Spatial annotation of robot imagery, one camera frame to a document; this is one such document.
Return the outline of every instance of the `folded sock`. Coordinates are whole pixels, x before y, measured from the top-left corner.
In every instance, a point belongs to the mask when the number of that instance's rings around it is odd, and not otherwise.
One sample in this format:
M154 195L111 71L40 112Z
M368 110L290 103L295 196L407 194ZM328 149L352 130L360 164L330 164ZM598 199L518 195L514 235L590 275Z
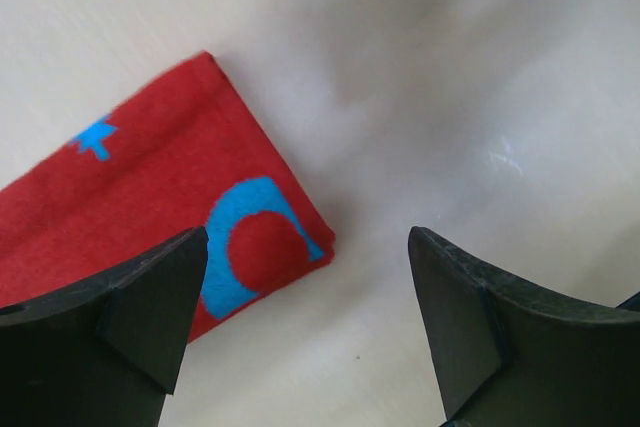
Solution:
M333 232L208 53L0 192L0 307L196 225L209 262L191 340L333 257Z

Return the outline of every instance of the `blue star pattern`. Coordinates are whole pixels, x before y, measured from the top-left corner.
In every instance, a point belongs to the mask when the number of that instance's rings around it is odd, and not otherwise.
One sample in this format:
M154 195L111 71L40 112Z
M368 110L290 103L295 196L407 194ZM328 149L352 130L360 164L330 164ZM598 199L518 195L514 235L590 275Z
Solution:
M84 154L91 149L99 161L104 162L111 157L107 149L102 145L102 141L118 130L117 127L106 123L107 117L104 117L89 127L87 130L77 135L71 141L73 144L79 144L78 153Z

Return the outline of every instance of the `black plastic part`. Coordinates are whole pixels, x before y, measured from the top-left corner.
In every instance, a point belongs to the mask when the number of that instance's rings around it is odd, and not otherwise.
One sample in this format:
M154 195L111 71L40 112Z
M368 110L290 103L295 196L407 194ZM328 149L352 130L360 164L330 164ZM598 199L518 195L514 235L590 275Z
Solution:
M640 312L640 292L631 297L629 300L625 300L618 306L619 309L632 310L634 312Z
M640 425L639 313L545 289L428 229L412 229L409 253L445 426Z
M203 228L0 310L0 425L156 427L207 263Z

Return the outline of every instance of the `white surface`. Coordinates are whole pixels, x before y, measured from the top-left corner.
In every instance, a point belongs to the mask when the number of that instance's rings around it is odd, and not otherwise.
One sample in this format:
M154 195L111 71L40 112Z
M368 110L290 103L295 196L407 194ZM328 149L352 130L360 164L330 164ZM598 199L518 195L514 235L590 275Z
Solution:
M640 288L639 40L638 0L0 0L0 183L210 50L338 255L192 345L162 425L435 427L411 225Z

